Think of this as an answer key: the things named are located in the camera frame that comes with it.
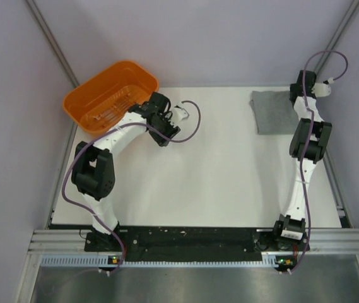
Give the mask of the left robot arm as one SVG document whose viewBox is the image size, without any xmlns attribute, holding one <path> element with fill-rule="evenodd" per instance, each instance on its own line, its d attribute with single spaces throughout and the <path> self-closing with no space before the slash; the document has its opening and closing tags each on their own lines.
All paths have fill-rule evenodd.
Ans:
<svg viewBox="0 0 359 303">
<path fill-rule="evenodd" d="M 112 190 L 115 186 L 114 160 L 132 141 L 149 132 L 160 147 L 168 145 L 179 132 L 179 124 L 189 118 L 189 113 L 176 105 L 171 109 L 169 99 L 157 92 L 149 101 L 135 104 L 112 128 L 114 132 L 94 142 L 86 150 L 82 141 L 75 151 L 71 182 L 76 186 L 95 214 L 93 228 L 100 232 L 98 242 L 106 250 L 114 250 L 121 241 L 114 231 L 119 224 L 113 210 Z"/>
</svg>

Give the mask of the grey t shirt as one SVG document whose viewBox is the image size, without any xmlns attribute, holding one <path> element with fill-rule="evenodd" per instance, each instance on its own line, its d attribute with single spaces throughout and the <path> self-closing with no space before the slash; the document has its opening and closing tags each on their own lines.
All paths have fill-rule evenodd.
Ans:
<svg viewBox="0 0 359 303">
<path fill-rule="evenodd" d="M 289 91 L 252 91 L 250 106 L 258 135 L 294 134 L 299 119 Z"/>
</svg>

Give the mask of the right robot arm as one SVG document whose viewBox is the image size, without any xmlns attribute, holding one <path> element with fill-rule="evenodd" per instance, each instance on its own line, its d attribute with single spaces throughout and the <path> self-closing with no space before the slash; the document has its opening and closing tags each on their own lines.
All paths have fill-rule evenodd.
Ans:
<svg viewBox="0 0 359 303">
<path fill-rule="evenodd" d="M 281 250 L 306 238 L 308 188 L 317 163 L 324 157 L 333 128 L 317 109 L 317 98 L 330 95 L 331 88 L 316 80 L 315 72 L 301 70 L 296 82 L 290 85 L 290 102 L 298 116 L 289 147 L 289 154 L 295 161 L 295 180 L 289 202 L 271 235 L 273 245 Z"/>
</svg>

